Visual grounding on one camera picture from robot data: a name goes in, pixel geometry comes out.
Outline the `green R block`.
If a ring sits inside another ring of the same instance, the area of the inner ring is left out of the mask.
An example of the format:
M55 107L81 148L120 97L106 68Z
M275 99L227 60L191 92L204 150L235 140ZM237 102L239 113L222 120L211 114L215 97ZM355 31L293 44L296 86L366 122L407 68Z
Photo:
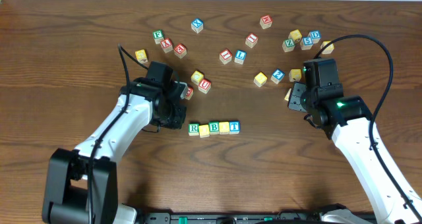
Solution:
M199 124L198 123L189 123L188 133L189 136L198 136L199 135Z

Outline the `yellow O block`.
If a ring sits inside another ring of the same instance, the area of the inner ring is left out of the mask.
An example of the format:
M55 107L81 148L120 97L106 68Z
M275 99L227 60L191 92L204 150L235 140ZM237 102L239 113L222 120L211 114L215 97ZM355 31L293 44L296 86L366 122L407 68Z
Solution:
M199 136L201 138L206 138L210 136L210 127L209 125L200 125L198 127Z
M219 122L219 133L220 134L229 134L230 132L230 127L229 127L229 122Z

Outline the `green B block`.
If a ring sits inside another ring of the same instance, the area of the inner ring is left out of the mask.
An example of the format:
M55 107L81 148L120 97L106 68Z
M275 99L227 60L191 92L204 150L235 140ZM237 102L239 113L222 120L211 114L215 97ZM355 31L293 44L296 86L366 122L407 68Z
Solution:
M210 129L210 134L219 134L220 133L219 122L217 122L217 121L209 122L208 126L209 126L209 129Z

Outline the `blue T block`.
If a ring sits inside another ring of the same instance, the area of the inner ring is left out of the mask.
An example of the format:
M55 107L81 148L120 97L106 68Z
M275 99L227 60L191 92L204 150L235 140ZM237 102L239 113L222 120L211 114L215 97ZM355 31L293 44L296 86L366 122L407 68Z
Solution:
M239 134L240 133L240 122L239 121L230 121L229 122L229 133L230 134Z

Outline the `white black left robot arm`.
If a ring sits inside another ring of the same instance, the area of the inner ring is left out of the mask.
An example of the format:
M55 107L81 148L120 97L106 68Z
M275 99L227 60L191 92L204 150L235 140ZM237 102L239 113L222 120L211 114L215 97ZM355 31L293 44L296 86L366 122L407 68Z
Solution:
M73 150L57 149L47 168L44 223L135 223L135 208L120 204L117 164L147 125L180 129L187 84L167 64L151 62L144 78L120 89L113 111Z

